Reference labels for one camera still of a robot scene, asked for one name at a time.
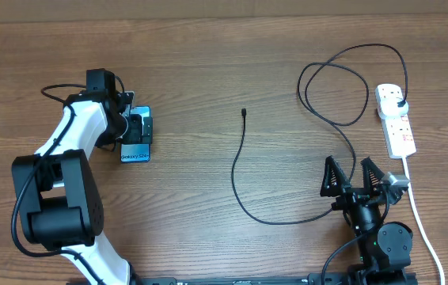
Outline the white charger plug adapter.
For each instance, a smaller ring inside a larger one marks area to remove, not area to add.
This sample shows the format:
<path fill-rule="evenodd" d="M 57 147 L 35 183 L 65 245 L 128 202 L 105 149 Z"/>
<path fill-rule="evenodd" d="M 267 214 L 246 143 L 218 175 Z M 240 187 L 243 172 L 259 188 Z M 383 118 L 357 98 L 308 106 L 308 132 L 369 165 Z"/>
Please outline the white charger plug adapter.
<path fill-rule="evenodd" d="M 381 98 L 378 102 L 378 115 L 382 120 L 389 120 L 408 113 L 407 101 L 399 98 Z"/>

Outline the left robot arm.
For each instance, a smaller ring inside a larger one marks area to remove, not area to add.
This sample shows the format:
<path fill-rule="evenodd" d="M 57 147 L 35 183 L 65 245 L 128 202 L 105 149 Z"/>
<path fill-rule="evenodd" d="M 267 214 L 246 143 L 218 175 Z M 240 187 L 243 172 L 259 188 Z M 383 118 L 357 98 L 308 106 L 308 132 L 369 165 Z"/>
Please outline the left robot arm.
<path fill-rule="evenodd" d="M 104 233 L 104 206 L 89 165 L 94 149 L 120 152 L 122 163 L 148 162 L 153 118 L 148 106 L 104 68 L 63 100 L 63 117 L 34 154 L 11 167 L 16 202 L 10 222 L 16 248 L 34 258 L 62 256 L 88 284 L 139 284 L 133 265 Z"/>

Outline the Samsung Galaxy smartphone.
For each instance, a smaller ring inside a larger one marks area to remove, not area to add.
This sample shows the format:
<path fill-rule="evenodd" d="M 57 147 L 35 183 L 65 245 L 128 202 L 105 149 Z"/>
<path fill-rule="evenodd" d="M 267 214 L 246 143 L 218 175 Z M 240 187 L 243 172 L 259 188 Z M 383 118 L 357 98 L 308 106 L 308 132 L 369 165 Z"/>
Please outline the Samsung Galaxy smartphone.
<path fill-rule="evenodd" d="M 148 162 L 150 160 L 150 145 L 136 144 L 136 145 L 124 145 L 120 141 L 120 159 L 122 163 L 138 163 Z"/>

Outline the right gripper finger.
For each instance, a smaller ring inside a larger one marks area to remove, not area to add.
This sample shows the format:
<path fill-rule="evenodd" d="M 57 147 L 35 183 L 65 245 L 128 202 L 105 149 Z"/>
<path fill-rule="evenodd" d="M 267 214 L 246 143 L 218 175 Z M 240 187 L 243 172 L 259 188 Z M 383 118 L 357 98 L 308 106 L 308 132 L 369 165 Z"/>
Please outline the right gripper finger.
<path fill-rule="evenodd" d="M 320 196 L 337 197 L 351 188 L 349 179 L 333 156 L 325 159 L 325 172 L 321 184 Z"/>
<path fill-rule="evenodd" d="M 375 188 L 382 181 L 385 174 L 370 158 L 364 158 L 361 161 L 361 166 L 363 168 L 363 187 Z"/>

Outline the white power strip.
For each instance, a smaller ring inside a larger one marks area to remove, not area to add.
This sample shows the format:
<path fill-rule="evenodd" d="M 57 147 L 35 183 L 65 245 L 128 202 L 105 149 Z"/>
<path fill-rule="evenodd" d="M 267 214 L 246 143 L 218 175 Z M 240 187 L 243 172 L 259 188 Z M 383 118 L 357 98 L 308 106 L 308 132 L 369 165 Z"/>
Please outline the white power strip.
<path fill-rule="evenodd" d="M 404 99 L 400 86 L 394 84 L 385 83 L 378 85 L 374 93 L 377 101 L 377 110 L 378 102 L 381 98 Z M 412 134 L 412 128 L 410 126 L 408 113 L 389 120 L 381 119 L 381 122 L 385 135 L 385 144 L 390 158 L 402 159 L 416 152 L 416 145 Z"/>

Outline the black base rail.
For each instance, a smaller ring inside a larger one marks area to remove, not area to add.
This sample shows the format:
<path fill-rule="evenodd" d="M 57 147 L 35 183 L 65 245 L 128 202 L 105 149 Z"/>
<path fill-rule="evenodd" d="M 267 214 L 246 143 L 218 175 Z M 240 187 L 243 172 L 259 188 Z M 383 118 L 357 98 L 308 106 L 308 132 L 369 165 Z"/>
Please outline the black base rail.
<path fill-rule="evenodd" d="M 132 284 L 136 285 L 351 285 L 351 284 L 389 284 L 415 285 L 414 273 L 400 275 L 367 276 L 367 281 L 358 281 L 347 273 L 326 273 L 324 280 L 320 273 L 310 273 L 307 277 L 245 277 L 245 278 L 208 278 L 208 279 L 175 279 L 140 278 L 137 275 Z"/>

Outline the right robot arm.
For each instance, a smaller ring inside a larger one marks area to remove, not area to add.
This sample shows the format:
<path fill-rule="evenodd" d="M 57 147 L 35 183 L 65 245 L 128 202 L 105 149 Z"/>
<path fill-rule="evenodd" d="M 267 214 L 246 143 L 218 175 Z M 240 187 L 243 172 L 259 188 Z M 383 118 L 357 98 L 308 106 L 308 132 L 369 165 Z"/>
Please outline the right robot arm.
<path fill-rule="evenodd" d="M 392 205 L 408 191 L 409 179 L 402 174 L 383 173 L 370 158 L 361 161 L 363 186 L 353 187 L 331 156 L 325 159 L 320 195 L 333 197 L 331 208 L 340 211 L 355 237 L 340 246 L 325 261 L 321 274 L 311 277 L 317 284 L 416 284 L 416 276 L 405 272 L 411 264 L 412 230 L 402 222 L 385 219 Z M 330 262 L 351 245 L 359 249 L 360 263 L 346 272 L 330 274 Z"/>

